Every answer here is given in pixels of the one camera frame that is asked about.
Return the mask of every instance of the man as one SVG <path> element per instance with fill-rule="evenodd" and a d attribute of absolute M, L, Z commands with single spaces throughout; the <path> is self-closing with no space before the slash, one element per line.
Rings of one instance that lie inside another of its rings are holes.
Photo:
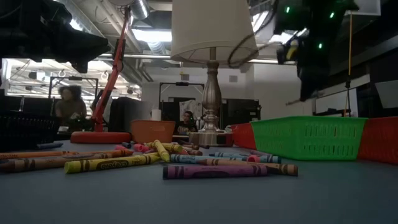
<path fill-rule="evenodd" d="M 193 113 L 191 111 L 184 112 L 182 121 L 177 125 L 178 134 L 188 134 L 189 132 L 197 132 L 198 128 L 193 121 Z"/>

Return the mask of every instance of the orange basket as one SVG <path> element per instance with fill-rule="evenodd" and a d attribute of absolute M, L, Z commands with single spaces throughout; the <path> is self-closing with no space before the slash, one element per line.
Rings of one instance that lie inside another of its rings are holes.
<path fill-rule="evenodd" d="M 135 120 L 130 122 L 134 142 L 172 142 L 174 121 Z"/>
<path fill-rule="evenodd" d="M 231 125 L 231 127 L 235 145 L 256 150 L 256 142 L 254 141 L 253 129 L 250 123 L 235 124 Z"/>
<path fill-rule="evenodd" d="M 398 117 L 366 121 L 358 159 L 398 164 Z"/>

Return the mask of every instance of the lamp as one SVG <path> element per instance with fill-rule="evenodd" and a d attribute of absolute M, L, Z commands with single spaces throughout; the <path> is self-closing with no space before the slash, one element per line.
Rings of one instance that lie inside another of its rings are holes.
<path fill-rule="evenodd" d="M 217 112 L 221 91 L 217 74 L 219 64 L 226 64 L 232 50 L 247 35 L 253 34 L 246 0 L 173 0 L 171 59 L 179 62 L 205 63 L 208 79 L 203 91 L 205 125 L 190 133 L 190 141 L 209 146 L 231 146 L 232 136 L 218 128 Z M 254 37 L 235 52 L 232 62 L 257 50 Z"/>

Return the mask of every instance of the green basket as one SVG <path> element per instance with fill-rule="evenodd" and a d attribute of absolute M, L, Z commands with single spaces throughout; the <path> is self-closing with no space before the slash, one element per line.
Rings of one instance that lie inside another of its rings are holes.
<path fill-rule="evenodd" d="M 292 116 L 251 124 L 258 151 L 298 160 L 355 160 L 366 120 Z"/>

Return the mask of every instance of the red base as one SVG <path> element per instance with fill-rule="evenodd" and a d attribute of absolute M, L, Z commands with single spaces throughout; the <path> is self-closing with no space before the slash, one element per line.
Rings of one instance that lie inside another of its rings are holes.
<path fill-rule="evenodd" d="M 120 144 L 122 142 L 130 141 L 130 133 L 75 131 L 70 137 L 70 142 L 72 143 Z"/>

